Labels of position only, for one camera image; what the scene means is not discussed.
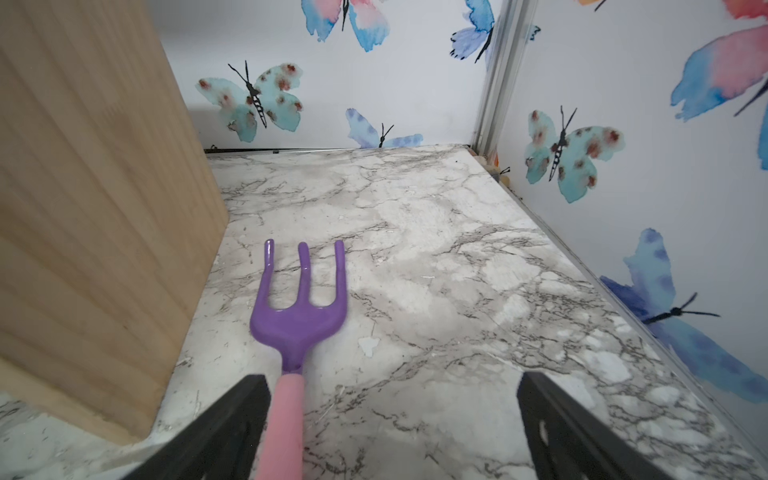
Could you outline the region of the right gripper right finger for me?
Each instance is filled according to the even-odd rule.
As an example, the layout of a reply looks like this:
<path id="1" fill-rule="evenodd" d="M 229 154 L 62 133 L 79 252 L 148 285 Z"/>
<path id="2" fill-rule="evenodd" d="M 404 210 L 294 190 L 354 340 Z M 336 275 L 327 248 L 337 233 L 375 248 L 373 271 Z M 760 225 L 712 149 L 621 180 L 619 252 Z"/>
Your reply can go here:
<path id="1" fill-rule="evenodd" d="M 539 479 L 671 479 L 546 374 L 524 373 L 517 399 Z"/>

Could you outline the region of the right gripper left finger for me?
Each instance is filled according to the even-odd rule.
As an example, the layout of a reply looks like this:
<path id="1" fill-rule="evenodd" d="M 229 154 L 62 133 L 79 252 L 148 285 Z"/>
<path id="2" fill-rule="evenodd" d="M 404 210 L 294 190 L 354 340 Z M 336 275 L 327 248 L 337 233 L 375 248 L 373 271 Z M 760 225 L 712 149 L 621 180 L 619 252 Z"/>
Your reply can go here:
<path id="1" fill-rule="evenodd" d="M 266 378 L 245 376 L 126 478 L 247 479 L 270 403 Z"/>

